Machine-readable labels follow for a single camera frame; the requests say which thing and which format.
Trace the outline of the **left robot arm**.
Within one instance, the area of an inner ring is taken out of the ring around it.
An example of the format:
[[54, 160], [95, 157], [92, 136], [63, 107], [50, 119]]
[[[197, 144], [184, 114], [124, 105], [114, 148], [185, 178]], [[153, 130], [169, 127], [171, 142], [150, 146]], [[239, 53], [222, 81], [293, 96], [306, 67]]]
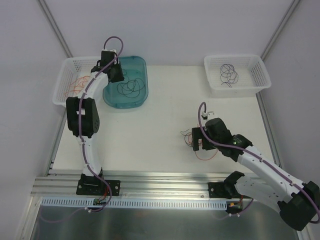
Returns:
[[119, 54], [115, 50], [102, 50], [101, 58], [91, 69], [91, 80], [76, 96], [66, 99], [67, 126], [77, 138], [84, 161], [78, 181], [77, 195], [112, 195], [112, 187], [104, 180], [103, 168], [98, 156], [96, 137], [100, 128], [97, 103], [103, 89], [110, 83], [124, 80]]

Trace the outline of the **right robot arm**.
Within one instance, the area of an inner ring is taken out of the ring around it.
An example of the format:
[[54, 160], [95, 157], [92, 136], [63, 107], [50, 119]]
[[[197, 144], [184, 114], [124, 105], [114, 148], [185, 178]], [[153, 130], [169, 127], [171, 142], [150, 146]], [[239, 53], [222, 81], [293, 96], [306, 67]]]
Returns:
[[314, 219], [320, 215], [320, 188], [316, 183], [305, 183], [268, 161], [246, 137], [231, 134], [221, 118], [200, 116], [198, 121], [198, 127], [192, 129], [195, 152], [202, 141], [204, 150], [218, 150], [264, 181], [259, 183], [234, 171], [222, 183], [210, 183], [211, 194], [225, 199], [242, 195], [257, 200], [276, 211], [296, 231], [302, 231], [307, 224], [319, 224]]

